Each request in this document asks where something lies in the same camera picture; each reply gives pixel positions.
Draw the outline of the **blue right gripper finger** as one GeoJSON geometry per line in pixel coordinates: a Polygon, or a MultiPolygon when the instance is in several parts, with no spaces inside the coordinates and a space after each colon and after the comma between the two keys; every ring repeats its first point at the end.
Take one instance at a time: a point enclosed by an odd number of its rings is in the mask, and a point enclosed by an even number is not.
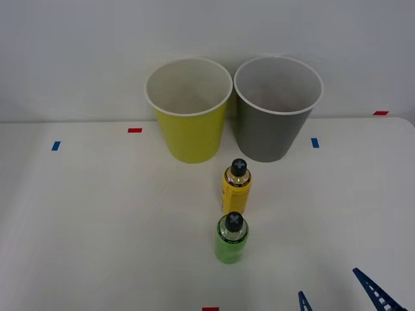
{"type": "Polygon", "coordinates": [[[407,311],[360,269],[353,268],[353,273],[377,311],[407,311]]]}
{"type": "Polygon", "coordinates": [[[298,299],[300,304],[300,311],[313,311],[305,294],[302,291],[298,292],[298,299]]]}

